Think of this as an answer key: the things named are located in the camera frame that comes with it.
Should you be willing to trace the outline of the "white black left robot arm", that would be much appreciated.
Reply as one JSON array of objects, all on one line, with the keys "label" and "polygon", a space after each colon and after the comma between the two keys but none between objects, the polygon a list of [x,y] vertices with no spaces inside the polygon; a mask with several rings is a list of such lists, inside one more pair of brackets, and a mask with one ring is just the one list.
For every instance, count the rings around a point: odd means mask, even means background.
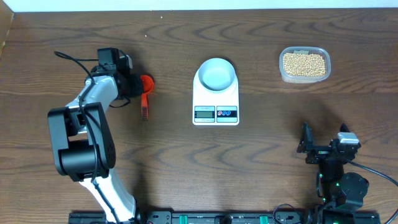
[{"label": "white black left robot arm", "polygon": [[58,173],[88,189],[103,212],[73,212],[69,223],[147,223],[116,169],[116,149],[105,113],[115,100],[141,96],[141,78],[131,74],[130,56],[115,48],[98,50],[80,94],[47,115]]}]

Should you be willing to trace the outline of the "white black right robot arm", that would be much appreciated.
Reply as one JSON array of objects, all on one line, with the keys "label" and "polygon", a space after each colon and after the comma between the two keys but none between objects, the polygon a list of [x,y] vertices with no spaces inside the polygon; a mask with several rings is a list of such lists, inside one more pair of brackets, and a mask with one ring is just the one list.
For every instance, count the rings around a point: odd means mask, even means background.
[{"label": "white black right robot arm", "polygon": [[369,182],[355,172],[344,171],[344,165],[355,158],[360,147],[358,137],[345,124],[327,146],[317,146],[312,129],[303,124],[297,152],[307,155],[307,164],[318,166],[317,195],[323,200],[323,204],[306,212],[304,223],[361,223],[356,212],[363,206]]}]

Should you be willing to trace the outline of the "red measuring scoop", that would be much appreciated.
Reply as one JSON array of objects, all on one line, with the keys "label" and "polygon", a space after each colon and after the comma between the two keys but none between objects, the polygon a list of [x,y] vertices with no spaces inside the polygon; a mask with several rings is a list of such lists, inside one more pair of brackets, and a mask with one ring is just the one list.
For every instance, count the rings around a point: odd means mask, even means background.
[{"label": "red measuring scoop", "polygon": [[149,104],[147,96],[154,90],[155,83],[151,76],[141,75],[144,91],[141,95],[141,115],[143,120],[148,120],[149,117]]}]

